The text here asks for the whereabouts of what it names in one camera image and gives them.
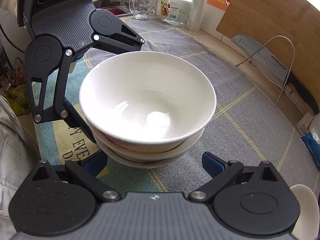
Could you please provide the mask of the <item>left beige sleeve forearm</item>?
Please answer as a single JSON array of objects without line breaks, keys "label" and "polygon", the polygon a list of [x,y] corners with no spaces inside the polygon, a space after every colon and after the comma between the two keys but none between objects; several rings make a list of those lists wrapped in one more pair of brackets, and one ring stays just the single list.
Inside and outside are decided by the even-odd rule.
[{"label": "left beige sleeve forearm", "polygon": [[1,97],[1,239],[16,230],[9,217],[9,203],[31,169],[39,150],[4,97]]}]

